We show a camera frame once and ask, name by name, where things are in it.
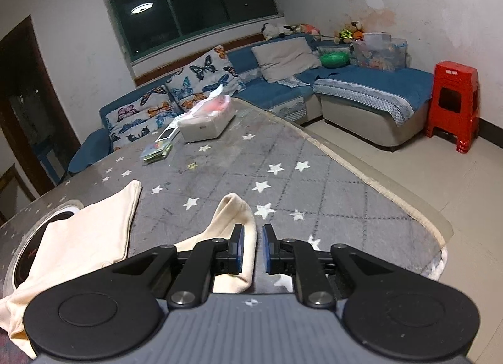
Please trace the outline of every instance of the orange butterfly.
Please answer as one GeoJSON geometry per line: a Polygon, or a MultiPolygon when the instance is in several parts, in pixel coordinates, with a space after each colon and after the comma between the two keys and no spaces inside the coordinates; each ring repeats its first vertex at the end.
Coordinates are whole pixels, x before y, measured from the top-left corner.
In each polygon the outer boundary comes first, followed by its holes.
{"type": "Polygon", "coordinates": [[[159,113],[162,113],[163,111],[168,111],[170,110],[171,107],[169,107],[167,101],[163,101],[163,104],[160,107],[153,107],[152,109],[148,109],[148,116],[150,118],[153,118],[155,115],[158,115],[159,113]]]}
{"type": "Polygon", "coordinates": [[[215,48],[215,52],[218,54],[220,59],[227,59],[227,55],[225,54],[225,49],[223,49],[221,46],[217,46],[215,48]]]}
{"type": "Polygon", "coordinates": [[[187,110],[192,109],[192,107],[194,107],[194,105],[198,101],[203,101],[204,99],[207,99],[207,97],[208,96],[205,96],[202,93],[195,94],[195,95],[192,96],[192,99],[183,102],[182,106],[185,107],[185,109],[187,109],[187,110]]]}

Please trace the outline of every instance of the beige pillow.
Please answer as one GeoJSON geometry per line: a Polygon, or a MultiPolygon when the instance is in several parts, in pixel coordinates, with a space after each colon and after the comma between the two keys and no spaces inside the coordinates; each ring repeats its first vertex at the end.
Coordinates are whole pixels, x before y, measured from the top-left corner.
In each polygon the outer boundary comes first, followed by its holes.
{"type": "Polygon", "coordinates": [[[270,84],[321,66],[304,37],[263,44],[251,50],[262,76],[270,84]]]}

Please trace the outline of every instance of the wooden chair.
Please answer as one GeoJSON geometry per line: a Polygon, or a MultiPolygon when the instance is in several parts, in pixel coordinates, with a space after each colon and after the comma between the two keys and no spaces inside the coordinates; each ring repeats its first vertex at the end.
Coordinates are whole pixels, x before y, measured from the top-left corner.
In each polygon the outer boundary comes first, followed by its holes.
{"type": "MultiPolygon", "coordinates": [[[[28,197],[28,199],[33,202],[35,200],[35,197],[31,193],[31,191],[28,189],[27,185],[19,175],[18,171],[16,170],[15,164],[12,165],[11,168],[9,168],[3,176],[0,177],[0,193],[7,187],[7,185],[13,180],[16,179],[18,182],[18,185],[21,187],[23,190],[24,194],[28,197]]],[[[4,224],[7,222],[7,218],[2,214],[0,211],[0,225],[4,224]]]]}

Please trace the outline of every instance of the window sill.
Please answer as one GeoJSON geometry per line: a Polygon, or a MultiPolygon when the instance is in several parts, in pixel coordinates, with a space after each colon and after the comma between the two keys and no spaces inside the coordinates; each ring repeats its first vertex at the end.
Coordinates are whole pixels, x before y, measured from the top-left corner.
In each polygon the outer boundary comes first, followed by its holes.
{"type": "Polygon", "coordinates": [[[153,58],[155,56],[163,54],[163,53],[165,53],[167,51],[170,51],[172,49],[176,49],[176,48],[178,48],[178,47],[180,47],[182,45],[188,44],[190,42],[197,41],[198,39],[204,39],[204,38],[209,37],[211,35],[219,34],[219,33],[222,33],[222,32],[225,32],[225,31],[229,31],[229,30],[232,30],[232,29],[235,29],[235,28],[244,27],[244,26],[249,25],[249,24],[255,24],[255,23],[259,23],[259,22],[264,22],[265,23],[268,20],[282,18],[282,17],[283,17],[283,15],[276,14],[276,15],[271,15],[271,16],[268,16],[268,17],[251,19],[250,21],[243,21],[243,22],[240,22],[238,24],[228,25],[228,26],[225,26],[225,27],[222,27],[222,28],[218,28],[218,29],[213,30],[213,31],[205,32],[204,34],[199,34],[199,35],[196,35],[194,37],[184,39],[183,41],[179,41],[177,43],[174,43],[174,44],[171,44],[171,45],[169,45],[167,47],[159,49],[158,51],[155,51],[155,52],[152,52],[152,53],[150,53],[148,55],[142,56],[139,59],[135,59],[134,61],[131,61],[131,65],[135,66],[135,65],[137,65],[137,64],[139,64],[141,62],[147,61],[148,59],[151,59],[151,58],[153,58]]]}

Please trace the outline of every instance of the tile floor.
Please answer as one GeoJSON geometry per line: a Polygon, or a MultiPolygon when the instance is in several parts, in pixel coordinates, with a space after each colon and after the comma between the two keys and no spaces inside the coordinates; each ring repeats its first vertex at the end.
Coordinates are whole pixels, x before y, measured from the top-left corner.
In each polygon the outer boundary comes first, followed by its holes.
{"type": "Polygon", "coordinates": [[[409,189],[448,219],[454,236],[440,281],[476,303],[481,327],[468,357],[477,364],[503,360],[503,149],[477,139],[467,154],[439,137],[424,136],[389,153],[324,121],[308,131],[345,149],[409,189]]]}

